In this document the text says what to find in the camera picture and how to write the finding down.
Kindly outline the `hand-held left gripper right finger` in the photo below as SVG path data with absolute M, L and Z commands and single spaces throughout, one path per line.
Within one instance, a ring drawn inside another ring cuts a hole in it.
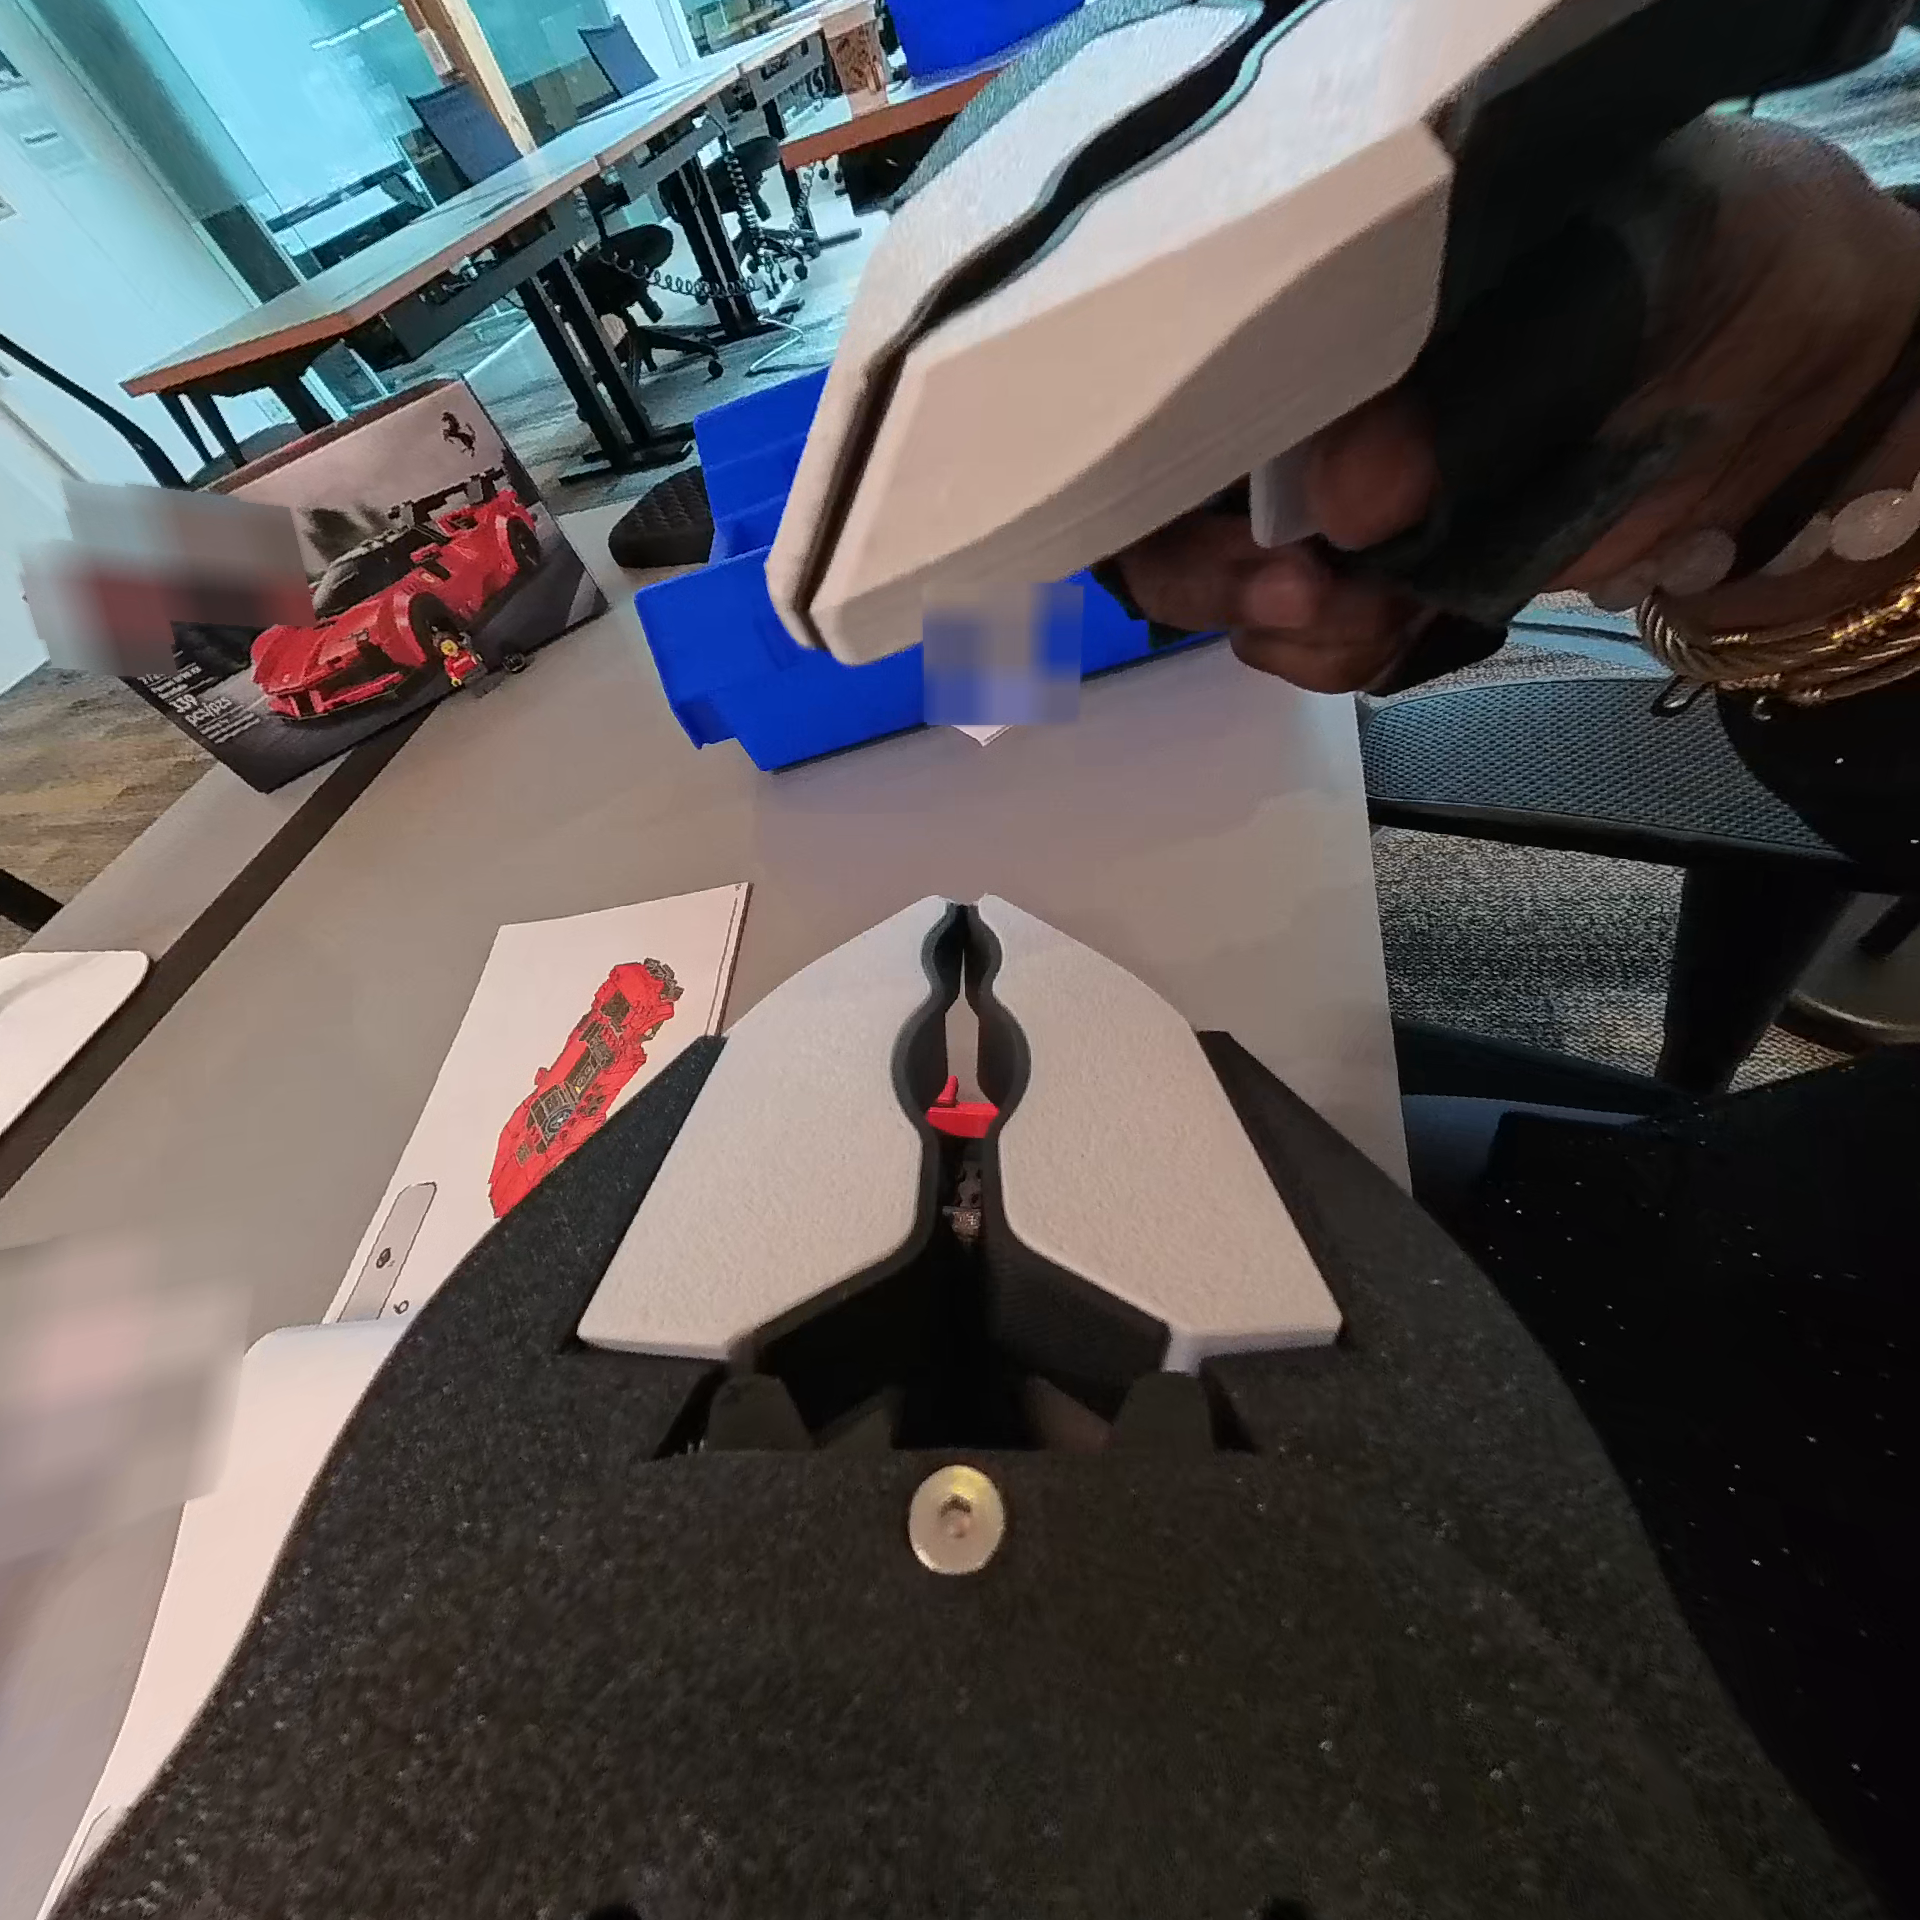
M 969 930 L 996 1334 L 1046 1376 L 1335 1344 L 1337 1300 L 1186 1018 L 1006 899 Z

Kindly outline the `lego set cardboard box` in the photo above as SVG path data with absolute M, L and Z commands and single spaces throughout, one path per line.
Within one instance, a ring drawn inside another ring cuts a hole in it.
M 170 667 L 129 689 L 259 793 L 523 665 L 609 605 L 459 374 L 262 442 L 209 490 L 289 510 L 312 610 L 179 625 Z

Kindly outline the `small blue storage bin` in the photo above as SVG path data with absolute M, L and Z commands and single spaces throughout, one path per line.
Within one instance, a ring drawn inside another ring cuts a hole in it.
M 940 80 L 1011 54 L 1082 2 L 887 2 L 913 80 Z

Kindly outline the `person's right hand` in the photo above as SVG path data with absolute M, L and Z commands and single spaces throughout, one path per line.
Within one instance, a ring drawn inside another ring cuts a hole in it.
M 1551 593 L 1648 586 L 1656 563 L 1732 534 L 1831 442 L 1915 325 L 1915 213 L 1839 148 L 1779 124 L 1713 115 L 1673 146 L 1708 221 L 1610 427 L 1634 440 L 1689 416 L 1666 476 L 1601 522 Z M 1308 544 L 1262 548 L 1244 514 L 1196 513 L 1116 558 L 1144 618 L 1228 633 L 1244 665 L 1315 693 L 1382 690 L 1434 612 L 1387 582 L 1343 579 Z

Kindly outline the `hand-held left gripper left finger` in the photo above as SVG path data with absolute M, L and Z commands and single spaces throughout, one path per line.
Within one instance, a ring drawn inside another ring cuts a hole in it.
M 579 1326 L 610 1354 L 740 1360 L 898 1272 L 940 1194 L 968 910 L 914 900 L 763 994 L 640 1201 Z

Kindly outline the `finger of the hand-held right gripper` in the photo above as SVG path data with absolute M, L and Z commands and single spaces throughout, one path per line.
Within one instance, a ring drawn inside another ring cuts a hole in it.
M 834 370 L 874 377 L 1246 92 L 1308 5 L 1083 5 L 935 141 L 872 256 Z
M 766 582 L 838 664 L 1060 580 L 1412 370 L 1458 116 L 1646 5 L 1308 5 L 1246 92 L 875 374 L 828 374 Z

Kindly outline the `lego instruction booklet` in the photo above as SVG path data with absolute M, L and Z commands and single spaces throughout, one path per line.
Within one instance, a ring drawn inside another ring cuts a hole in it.
M 106 1845 L 239 1651 L 321 1466 L 400 1333 L 475 1243 L 726 1020 L 750 885 L 497 933 L 382 1210 L 319 1326 L 239 1364 L 103 1774 L 39 1915 Z

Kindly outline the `white tabletop stand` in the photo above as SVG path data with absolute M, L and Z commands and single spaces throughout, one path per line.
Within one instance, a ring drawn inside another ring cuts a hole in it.
M 3 1133 L 79 1061 L 152 972 L 145 950 L 3 958 Z

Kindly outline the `blue plastic storage bin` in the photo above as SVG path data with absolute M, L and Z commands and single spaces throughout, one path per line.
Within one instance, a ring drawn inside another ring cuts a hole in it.
M 704 564 L 636 593 L 671 712 L 698 747 L 734 740 L 763 773 L 923 728 L 922 649 L 850 667 L 788 637 L 763 579 L 828 373 L 696 419 Z

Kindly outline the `black quilted pad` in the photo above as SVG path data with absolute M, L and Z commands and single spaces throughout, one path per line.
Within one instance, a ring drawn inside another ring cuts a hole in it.
M 673 470 L 643 491 L 609 530 L 623 569 L 696 569 L 713 553 L 715 526 L 704 469 Z

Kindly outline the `black mesh office chair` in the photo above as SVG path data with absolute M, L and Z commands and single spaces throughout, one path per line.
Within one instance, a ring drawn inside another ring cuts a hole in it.
M 1715 707 L 1652 678 L 1508 678 L 1361 699 L 1378 828 L 1680 873 L 1652 1080 L 1718 1096 L 1779 1016 L 1852 1049 L 1915 1043 L 1915 853 L 1819 834 Z

